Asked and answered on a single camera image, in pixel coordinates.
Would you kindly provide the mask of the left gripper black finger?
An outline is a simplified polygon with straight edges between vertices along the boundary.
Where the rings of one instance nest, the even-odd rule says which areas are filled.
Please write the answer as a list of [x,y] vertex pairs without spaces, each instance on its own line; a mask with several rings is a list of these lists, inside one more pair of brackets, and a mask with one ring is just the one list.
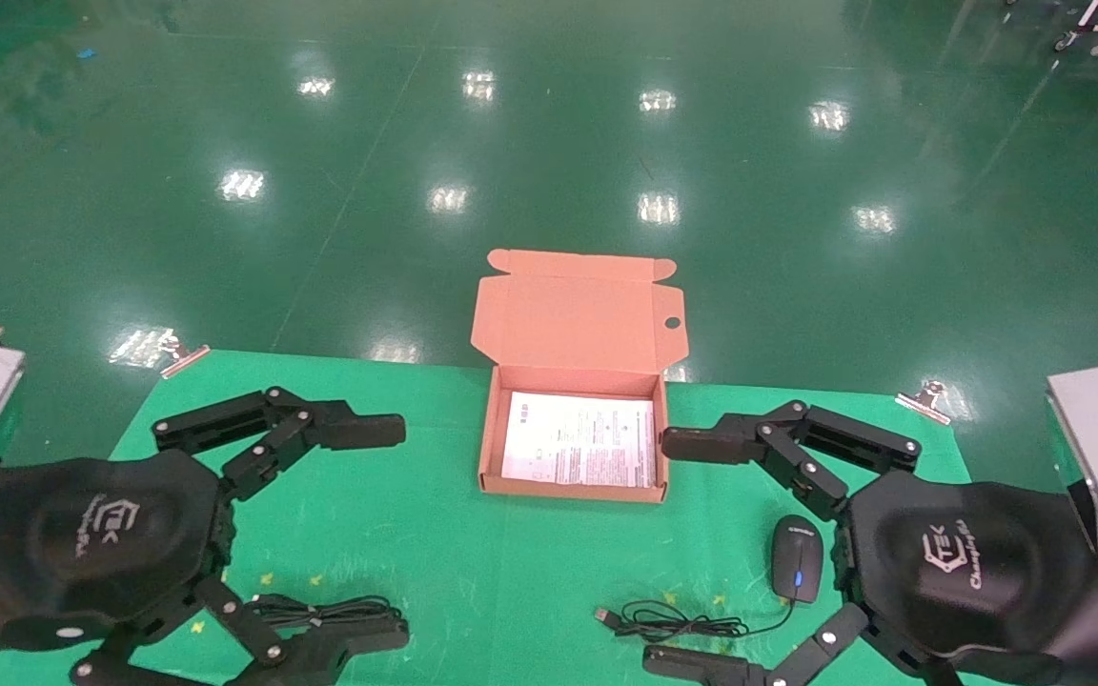
[[[365,616],[349,622],[313,622],[301,634],[280,637],[221,578],[202,580],[189,595],[253,656],[253,663],[227,685],[335,685],[352,657],[401,650],[408,644],[408,621],[396,614]],[[131,664],[141,634],[116,628],[71,670],[72,685],[200,685],[158,670]]]
[[406,434],[401,415],[358,415],[348,401],[304,400],[285,387],[245,393],[152,425],[157,449],[188,456],[251,438],[253,445],[232,457],[219,477],[223,496],[239,502],[253,498],[313,449],[391,448],[404,443]]

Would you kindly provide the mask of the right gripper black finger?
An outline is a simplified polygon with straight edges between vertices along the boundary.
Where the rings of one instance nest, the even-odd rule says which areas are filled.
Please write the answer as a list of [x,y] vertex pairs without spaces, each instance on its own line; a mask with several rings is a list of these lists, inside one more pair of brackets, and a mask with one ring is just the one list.
[[666,427],[660,448],[674,461],[762,468],[826,522],[840,517],[850,493],[840,477],[815,459],[816,453],[874,474],[914,473],[921,456],[920,440],[810,407],[802,400],[763,415],[727,413],[707,429]]
[[937,657],[950,648],[949,605],[843,605],[776,667],[744,657],[721,656],[675,646],[648,646],[643,668],[656,675],[699,685],[810,685],[861,639],[877,648],[903,674],[927,685],[948,685],[938,677]]

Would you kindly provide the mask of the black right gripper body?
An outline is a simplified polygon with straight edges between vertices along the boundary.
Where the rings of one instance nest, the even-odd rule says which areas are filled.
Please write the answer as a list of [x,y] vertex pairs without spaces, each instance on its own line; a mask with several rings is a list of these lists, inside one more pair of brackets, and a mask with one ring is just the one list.
[[838,516],[834,574],[904,674],[1098,685],[1098,555],[1062,495],[884,474]]

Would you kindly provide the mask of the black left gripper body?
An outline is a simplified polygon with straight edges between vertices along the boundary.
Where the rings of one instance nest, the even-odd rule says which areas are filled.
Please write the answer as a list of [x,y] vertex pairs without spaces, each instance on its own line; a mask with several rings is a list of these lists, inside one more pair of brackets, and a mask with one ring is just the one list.
[[194,457],[1,469],[0,651],[161,641],[229,549],[231,505]]

